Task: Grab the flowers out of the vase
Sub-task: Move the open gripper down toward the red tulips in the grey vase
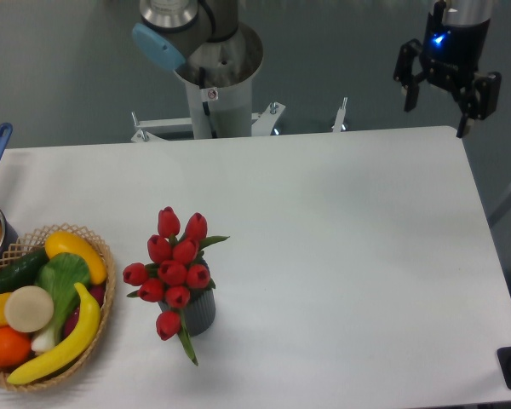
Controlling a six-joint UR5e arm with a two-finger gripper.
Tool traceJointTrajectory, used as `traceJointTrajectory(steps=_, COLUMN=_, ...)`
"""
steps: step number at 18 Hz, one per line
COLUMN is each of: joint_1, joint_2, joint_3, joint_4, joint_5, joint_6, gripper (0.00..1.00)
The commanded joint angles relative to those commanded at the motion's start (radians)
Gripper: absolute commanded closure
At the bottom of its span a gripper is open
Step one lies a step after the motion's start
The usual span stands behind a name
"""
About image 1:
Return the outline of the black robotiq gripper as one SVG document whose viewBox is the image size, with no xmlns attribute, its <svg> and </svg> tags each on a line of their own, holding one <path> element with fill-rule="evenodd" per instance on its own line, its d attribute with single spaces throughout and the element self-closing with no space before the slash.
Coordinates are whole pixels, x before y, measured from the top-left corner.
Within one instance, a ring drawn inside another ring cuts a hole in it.
<svg viewBox="0 0 511 409">
<path fill-rule="evenodd" d="M 411 39 L 400 46 L 393 79 L 405 92 L 405 112 L 416 108 L 419 84 L 427 75 L 430 84 L 449 92 L 466 89 L 459 98 L 462 116 L 456 131 L 456 137 L 463 138 L 476 120 L 485 120 L 496 111 L 502 74 L 477 72 L 490 18 L 457 22 L 457 16 L 451 11 L 441 16 L 430 12 L 423 43 Z M 423 72 L 414 74 L 418 56 Z"/>
</svg>

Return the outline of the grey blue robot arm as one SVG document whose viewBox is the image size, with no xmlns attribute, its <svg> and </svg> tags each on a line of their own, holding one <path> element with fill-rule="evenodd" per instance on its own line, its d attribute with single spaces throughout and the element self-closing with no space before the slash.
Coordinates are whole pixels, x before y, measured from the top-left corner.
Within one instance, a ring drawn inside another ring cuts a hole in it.
<svg viewBox="0 0 511 409">
<path fill-rule="evenodd" d="M 492 7 L 492 1 L 432 1 L 424 39 L 402 44 L 394 68 L 406 112 L 416 107 L 424 81 L 452 96 L 461 111 L 459 139 L 497 109 L 502 74 L 479 69 Z"/>
</svg>

